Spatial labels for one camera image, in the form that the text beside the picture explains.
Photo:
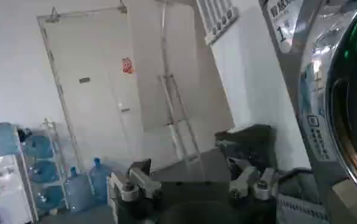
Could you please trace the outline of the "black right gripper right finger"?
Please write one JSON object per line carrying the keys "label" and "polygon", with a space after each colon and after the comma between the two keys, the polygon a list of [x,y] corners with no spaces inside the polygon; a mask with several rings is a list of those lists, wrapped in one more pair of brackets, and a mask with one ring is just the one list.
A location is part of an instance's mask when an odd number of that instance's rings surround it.
{"label": "black right gripper right finger", "polygon": [[278,194],[278,174],[271,167],[260,172],[247,160],[228,157],[228,168],[232,175],[229,193],[234,199],[246,198],[252,194],[257,200],[268,201]]}

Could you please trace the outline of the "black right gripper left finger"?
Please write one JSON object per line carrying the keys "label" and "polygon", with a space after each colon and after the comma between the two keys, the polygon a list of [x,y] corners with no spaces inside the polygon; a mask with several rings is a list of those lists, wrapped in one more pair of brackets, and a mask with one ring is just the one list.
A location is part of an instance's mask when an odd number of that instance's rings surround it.
{"label": "black right gripper left finger", "polygon": [[114,209],[120,202],[140,211],[158,210],[162,183],[150,177],[152,160],[135,161],[125,173],[113,170],[107,178],[107,203]]}

